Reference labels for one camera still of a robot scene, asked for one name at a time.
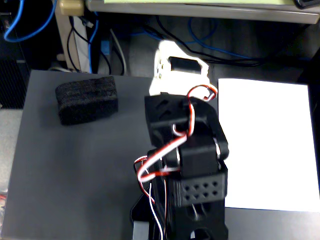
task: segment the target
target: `red and white wire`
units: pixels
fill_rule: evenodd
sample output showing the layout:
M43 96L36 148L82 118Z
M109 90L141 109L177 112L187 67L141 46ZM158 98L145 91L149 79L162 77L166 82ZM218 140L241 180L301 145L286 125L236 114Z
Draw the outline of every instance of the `red and white wire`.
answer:
M155 221L156 221L156 224L158 225L158 228L159 228L160 240L164 240L164 233L163 233L161 224L160 224L160 222L159 222L159 219L158 219L158 217L157 217L157 215L156 215L156 212L155 212L155 210L154 210L153 204L152 204L152 202L151 202L151 187L152 187L152 184L151 184L151 182L150 182L150 187L149 187L149 196L150 196L150 197L149 197L149 203L150 203L150 208L151 208L152 214L153 214L153 216L154 216L154 219L155 219Z
M164 157L165 155L170 153L172 150L174 150L175 148L177 148L180 145L182 145L183 143L185 143L187 141L187 138L190 137L194 133L196 114L195 114L194 106L192 105L192 103L190 101L190 97L191 97L192 91L195 90L196 88L199 88L199 87L204 87L204 88L207 88L208 90L212 91L211 95L205 96L203 98L203 100L206 102L214 99L218 94L218 89L211 84L202 84L202 85L195 86L188 92L187 97L188 97L188 101L189 101L189 112L190 112L188 131L179 132L179 131L177 131L175 124L172 126L172 131L177 136L177 138L170 141L167 145L165 145L164 147L162 147L161 149L156 151L153 155L151 155L145 161L145 163L139 168L139 170L137 172L137 178L138 178L139 182L146 183L146 182L151 181L152 179L154 179L157 176L167 176L170 173L168 171L163 171L163 172L152 172L152 173L147 173L146 175L143 175L145 172L147 172L147 169L150 168L153 164L155 164L160 158Z

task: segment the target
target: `black cable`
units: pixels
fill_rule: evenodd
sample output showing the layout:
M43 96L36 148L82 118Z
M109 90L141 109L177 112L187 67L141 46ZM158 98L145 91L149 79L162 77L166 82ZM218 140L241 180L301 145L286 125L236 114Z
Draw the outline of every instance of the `black cable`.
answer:
M159 16L155 16L156 21L159 25L159 27L166 33L168 34L171 38L182 44L189 52L196 54L196 55L201 55L201 56L206 56L210 59L202 59L208 63L213 63L213 64L223 64L223 65L231 65L231 66L238 66L238 67L256 67L265 64L266 62L270 61L272 58L274 58L279 52L283 50L287 45L289 45L293 40L297 38L302 32L304 32L310 25L305 24L303 27L301 27L297 32L294 33L292 38L288 42L284 42L281 44L273 53L269 54L266 57L259 57L259 58L250 58L250 59L223 59L220 57L213 56L211 54L207 54L204 52L199 52L199 51L194 51L190 49L181 39L173 35L171 32L169 32L165 27L162 25L160 22Z
M75 29L74 27L74 20L72 16L69 16L69 22L71 24L71 30L75 32L75 34L77 34L79 36L79 38L81 38L83 41L87 42L88 44L91 44L91 42L87 39L85 39L83 36L80 35L80 33ZM109 75L111 75L111 65L110 62L108 61L106 55L104 55L104 53L101 51L101 49L99 47L96 47L95 45L91 44L94 48L99 50L99 53L102 55L102 57L104 58L104 60L106 61L106 64L108 65L109 68Z
M122 60L122 57L121 57L121 55L120 55L120 53L119 53L119 51L118 51L118 49L117 49L116 47L113 46L113 47L112 47L112 50L115 52L115 54L118 56L118 58L119 58L119 60L120 60L120 62L121 62L121 65L122 65L121 76L123 76L124 73L125 73L124 61Z
M76 67L74 61L71 58L70 49L69 49L70 38L71 38L71 34L72 34L73 31L74 31L73 28L71 28L71 30L69 32L68 39L66 41L66 50L68 52L68 56L69 56L69 59L70 59L70 62L72 64L73 68L77 71L77 73L80 73L80 70Z

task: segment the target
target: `ventilation holes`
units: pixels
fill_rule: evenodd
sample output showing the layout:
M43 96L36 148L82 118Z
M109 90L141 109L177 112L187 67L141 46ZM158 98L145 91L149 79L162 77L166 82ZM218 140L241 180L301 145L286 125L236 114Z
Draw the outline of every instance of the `ventilation holes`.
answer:
M159 116L159 119L161 120L163 117L168 116L168 115L171 115L171 112L170 112L169 110L166 110L164 113L162 113L162 114Z
M162 108L163 106L167 105L169 102L167 100L163 100L162 102L160 102L156 107L155 109L160 109Z

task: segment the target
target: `white plastic part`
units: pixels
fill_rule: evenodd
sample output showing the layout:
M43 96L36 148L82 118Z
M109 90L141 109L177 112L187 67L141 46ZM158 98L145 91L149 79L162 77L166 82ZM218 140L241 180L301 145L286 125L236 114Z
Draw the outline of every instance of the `white plastic part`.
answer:
M183 71L171 71L170 57L196 60L201 66L201 74ZM209 66L198 57L187 55L174 41L163 40L159 44L159 49L154 57L154 77L149 89L151 96L160 93L173 95L186 95L188 91L201 84L209 84ZM210 92L199 87L192 91L191 96L203 99L208 97Z

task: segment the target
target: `cable bundle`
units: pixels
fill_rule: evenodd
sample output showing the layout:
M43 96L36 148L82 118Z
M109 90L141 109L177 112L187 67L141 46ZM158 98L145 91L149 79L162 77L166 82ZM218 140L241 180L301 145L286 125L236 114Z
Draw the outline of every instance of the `cable bundle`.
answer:
M141 156L138 159L134 161L134 169L136 171L137 179L139 182L139 186L141 188L141 191L149 198L150 202L150 208L152 210L153 216L155 218L155 221L157 222L157 225L159 227L160 231L160 236L161 240L163 240L163 236L165 234L165 228L161 227L161 224L158 220L158 217L153 209L153 204L155 204L155 200L152 198L151 194L151 188L152 184L150 183L149 185L149 193L145 190L143 183L150 182L152 179L156 177L165 177L169 176L173 172L179 172L180 168L178 167L167 167L164 166L162 169L159 171L154 171L154 172L149 172L149 168L154 165L156 162L159 160L162 160L162 158L173 151L174 149L178 149L179 146L181 146L183 143L187 141L187 139L192 136L194 133L195 129L195 121L196 121L196 114L195 114L195 108L193 104L191 103L191 94L193 90L199 87L204 87L207 88L212 92L211 95L205 96L202 100L205 102L208 102L212 99L214 99L217 94L218 94L218 89L211 85L211 84L202 84L202 85L197 85L193 88L190 89L190 91L187 94L187 99L188 99L188 107L189 107L189 124L188 124L188 129L186 131L177 131L176 125L172 125L172 132L176 136L175 139L170 141L168 144L157 150L155 153L153 153L151 156ZM140 168L137 170L136 169L136 164L141 163ZM164 204L164 219L166 221L167 218L167 183L166 180L164 180L164 194L165 194L165 204Z

